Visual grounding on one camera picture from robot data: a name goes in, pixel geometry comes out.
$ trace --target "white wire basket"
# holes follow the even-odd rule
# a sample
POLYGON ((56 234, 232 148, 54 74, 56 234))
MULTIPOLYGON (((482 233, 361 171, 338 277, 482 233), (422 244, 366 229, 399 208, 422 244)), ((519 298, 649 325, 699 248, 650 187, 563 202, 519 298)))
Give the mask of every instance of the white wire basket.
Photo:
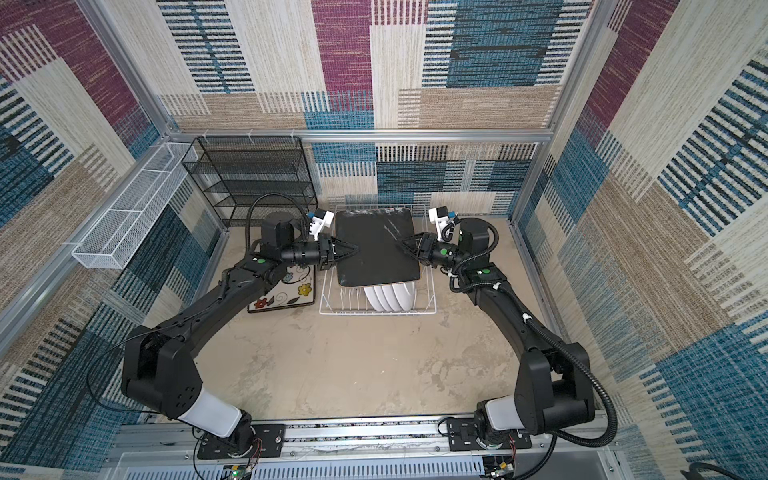
POLYGON ((182 158, 197 157, 189 144, 166 143, 85 234, 72 256, 85 268, 122 270, 146 238, 187 171, 182 158))
MULTIPOLYGON (((426 204, 367 204, 367 205, 336 205, 335 213, 341 210, 372 210, 376 208, 405 207, 411 210, 413 226, 416 233, 429 231, 429 205, 426 204)), ((336 233, 336 223, 333 224, 333 234, 336 233)), ((422 266, 421 278, 414 282, 416 287, 415 300, 412 310, 400 312, 377 312, 366 297, 366 291, 361 286, 340 286, 336 267, 323 273, 323 290, 320 292, 321 315, 428 315, 437 313, 435 298, 434 269, 422 266)))

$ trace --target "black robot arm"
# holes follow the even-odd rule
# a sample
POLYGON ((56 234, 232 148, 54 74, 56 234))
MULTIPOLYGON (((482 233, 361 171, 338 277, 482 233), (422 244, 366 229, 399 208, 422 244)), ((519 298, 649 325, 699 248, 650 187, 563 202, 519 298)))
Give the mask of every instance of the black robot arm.
POLYGON ((592 389, 597 380, 589 372, 587 352, 579 343, 565 343, 549 331, 520 301, 507 277, 490 261, 488 224, 479 219, 461 222, 458 245, 439 241, 434 233, 420 233, 402 244, 419 262, 456 277, 458 287, 452 290, 466 293, 493 319, 520 360, 514 395, 478 403, 478 437, 485 445, 500 445, 509 430, 521 424, 532 435, 556 432, 580 445, 608 444, 616 433, 616 418, 599 385, 595 389, 606 411, 611 410, 606 434, 595 440, 561 432, 594 419, 592 389), (553 380, 552 372, 561 378, 553 380))
POLYGON ((282 212, 269 215, 261 230, 261 240, 222 273, 210 292, 152 329, 137 326, 125 346, 123 394, 169 419, 213 433, 233 455, 253 443, 250 415, 206 392, 194 358, 235 315, 272 290, 289 266, 326 270, 357 251, 323 233, 314 241, 294 241, 292 217, 282 212))

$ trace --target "gray floor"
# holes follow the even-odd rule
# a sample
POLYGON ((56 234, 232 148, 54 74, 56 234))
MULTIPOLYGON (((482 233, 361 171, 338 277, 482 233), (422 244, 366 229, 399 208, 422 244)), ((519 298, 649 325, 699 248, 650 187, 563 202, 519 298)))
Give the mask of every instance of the gray floor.
MULTIPOLYGON (((492 221, 501 232, 492 260, 540 315, 505 221, 492 221)), ((243 229, 232 229, 220 271, 243 245, 243 229)), ((243 311, 203 348, 198 369, 207 389, 255 419, 470 412, 512 393, 518 361, 495 324, 445 276, 435 283, 435 315, 327 316, 318 303, 243 311)))

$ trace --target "striped fabric wall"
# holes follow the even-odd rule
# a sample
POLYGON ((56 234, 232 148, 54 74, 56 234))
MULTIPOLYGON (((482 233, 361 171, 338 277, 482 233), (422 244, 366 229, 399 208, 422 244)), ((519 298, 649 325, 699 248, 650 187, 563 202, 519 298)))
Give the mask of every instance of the striped fabric wall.
MULTIPOLYGON (((0 478, 96 478, 124 423, 88 394, 94 360, 136 325, 157 325, 192 302, 220 230, 185 180, 122 270, 77 266, 0 359, 0 478)), ((141 406, 120 393, 121 349, 94 369, 103 403, 141 406)))
MULTIPOLYGON (((74 0, 0 0, 0 12, 4 309, 158 133, 74 0)), ((220 236, 204 202, 183 184, 125 270, 76 267, 0 359, 0 478, 95 478, 137 416, 95 406, 86 369, 192 300, 220 236)), ((93 386, 134 408, 118 391, 119 356, 93 386)))
POLYGON ((637 478, 768 478, 768 3, 620 0, 520 227, 637 478))
POLYGON ((103 1, 182 130, 545 127, 592 2, 103 1))
POLYGON ((304 143, 322 207, 429 204, 511 214, 536 144, 304 143))

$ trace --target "wall-mounted basket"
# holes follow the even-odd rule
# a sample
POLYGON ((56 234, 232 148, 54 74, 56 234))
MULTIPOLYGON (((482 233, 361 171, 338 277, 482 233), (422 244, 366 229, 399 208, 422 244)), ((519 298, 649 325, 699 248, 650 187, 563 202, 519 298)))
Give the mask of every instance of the wall-mounted basket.
POLYGON ((166 143, 159 147, 72 256, 85 268, 124 269, 187 176, 181 161, 197 156, 189 146, 166 143))

